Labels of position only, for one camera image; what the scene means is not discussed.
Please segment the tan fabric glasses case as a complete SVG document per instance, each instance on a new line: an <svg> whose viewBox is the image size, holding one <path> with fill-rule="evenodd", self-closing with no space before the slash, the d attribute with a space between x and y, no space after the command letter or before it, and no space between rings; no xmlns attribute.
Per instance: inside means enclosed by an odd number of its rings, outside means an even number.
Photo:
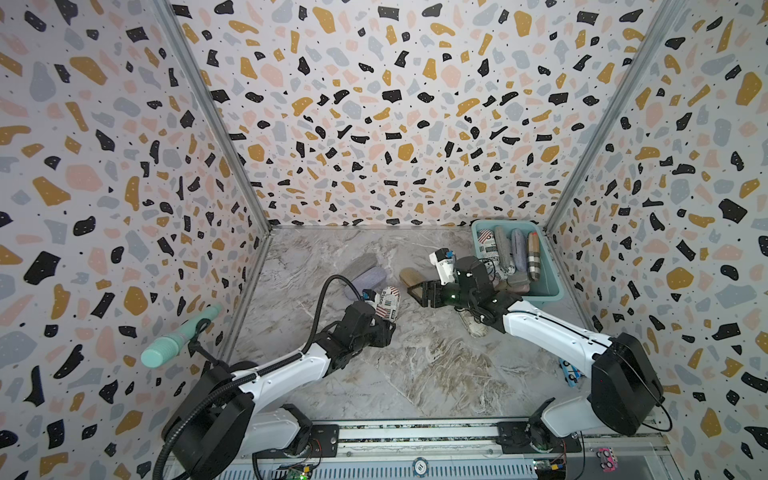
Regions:
<svg viewBox="0 0 768 480"><path fill-rule="evenodd" d="M416 287L426 281L426 277L412 267L402 269L399 273L399 279L406 288Z"/></svg>

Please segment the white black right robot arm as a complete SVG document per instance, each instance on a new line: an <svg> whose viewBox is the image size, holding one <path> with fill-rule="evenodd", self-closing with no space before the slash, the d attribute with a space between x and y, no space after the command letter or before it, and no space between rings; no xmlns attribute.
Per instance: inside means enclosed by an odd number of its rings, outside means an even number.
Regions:
<svg viewBox="0 0 768 480"><path fill-rule="evenodd" d="M471 324L526 340L567 361L588 386L575 396L546 400L529 417L523 437L542 452L576 433L606 427L632 436L655 408L664 406L663 388L639 340L609 336L551 316L521 296L494 285L480 259L449 258L437 264L429 280L406 268L400 279L423 308L451 307L468 314Z"/></svg>

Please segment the dark grey fabric glasses case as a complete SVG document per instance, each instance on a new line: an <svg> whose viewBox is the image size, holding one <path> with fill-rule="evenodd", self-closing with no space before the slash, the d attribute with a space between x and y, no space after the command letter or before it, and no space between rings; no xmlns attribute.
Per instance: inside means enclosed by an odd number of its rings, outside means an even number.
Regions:
<svg viewBox="0 0 768 480"><path fill-rule="evenodd" d="M516 272L510 239L501 226L496 226L493 233L499 257L499 269L501 275L507 278Z"/></svg>

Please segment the plaid tartan glasses case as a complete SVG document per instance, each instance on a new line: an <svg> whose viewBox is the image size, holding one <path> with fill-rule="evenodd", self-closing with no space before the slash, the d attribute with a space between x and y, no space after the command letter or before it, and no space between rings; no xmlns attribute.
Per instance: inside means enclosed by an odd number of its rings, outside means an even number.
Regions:
<svg viewBox="0 0 768 480"><path fill-rule="evenodd" d="M541 242L536 232L530 232L527 237L528 275L531 282L541 278Z"/></svg>

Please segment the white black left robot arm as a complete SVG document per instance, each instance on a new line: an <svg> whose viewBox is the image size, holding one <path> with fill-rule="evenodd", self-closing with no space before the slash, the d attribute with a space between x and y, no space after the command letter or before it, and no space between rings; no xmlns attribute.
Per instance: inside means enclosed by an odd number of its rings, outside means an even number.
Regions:
<svg viewBox="0 0 768 480"><path fill-rule="evenodd" d="M169 459L180 464L183 479L213 479L241 456L311 455L312 421L278 400L344 369L366 348L389 346L395 331L393 321L355 301L341 320L313 328L308 342L291 354L262 366L209 370L166 423L152 478L163 478Z"/></svg>

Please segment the newspaper flag glasses case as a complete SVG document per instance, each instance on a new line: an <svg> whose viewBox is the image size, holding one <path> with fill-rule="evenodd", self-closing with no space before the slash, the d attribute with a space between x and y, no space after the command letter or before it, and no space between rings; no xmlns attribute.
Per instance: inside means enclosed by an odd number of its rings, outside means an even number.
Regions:
<svg viewBox="0 0 768 480"><path fill-rule="evenodd" d="M477 231L477 247L480 259L499 260L497 242L492 230L481 229Z"/></svg>

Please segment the newspaper print glasses case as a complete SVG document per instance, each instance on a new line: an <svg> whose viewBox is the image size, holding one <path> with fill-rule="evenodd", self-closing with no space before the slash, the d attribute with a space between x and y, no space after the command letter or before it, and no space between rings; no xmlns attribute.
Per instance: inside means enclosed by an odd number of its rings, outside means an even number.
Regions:
<svg viewBox="0 0 768 480"><path fill-rule="evenodd" d="M400 305L400 291L397 287L385 287L375 297L374 309L376 314L390 322L395 322L398 317Z"/></svg>

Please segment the long lilac fabric glasses case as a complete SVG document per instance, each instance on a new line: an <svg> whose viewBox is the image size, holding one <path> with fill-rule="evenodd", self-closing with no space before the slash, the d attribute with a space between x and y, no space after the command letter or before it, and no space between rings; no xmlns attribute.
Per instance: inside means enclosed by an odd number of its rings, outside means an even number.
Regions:
<svg viewBox="0 0 768 480"><path fill-rule="evenodd" d="M353 283L359 293L363 293L365 289L378 288L386 280L387 272L379 266L350 267L344 271L343 276Z"/></svg>

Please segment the small pink hard glasses case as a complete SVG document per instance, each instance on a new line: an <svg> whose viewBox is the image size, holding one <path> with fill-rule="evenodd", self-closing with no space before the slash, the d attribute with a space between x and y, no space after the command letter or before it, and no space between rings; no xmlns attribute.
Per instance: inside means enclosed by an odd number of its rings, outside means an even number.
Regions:
<svg viewBox="0 0 768 480"><path fill-rule="evenodd" d="M495 289L517 295L527 295L530 292L531 281L525 272L516 272L500 280Z"/></svg>

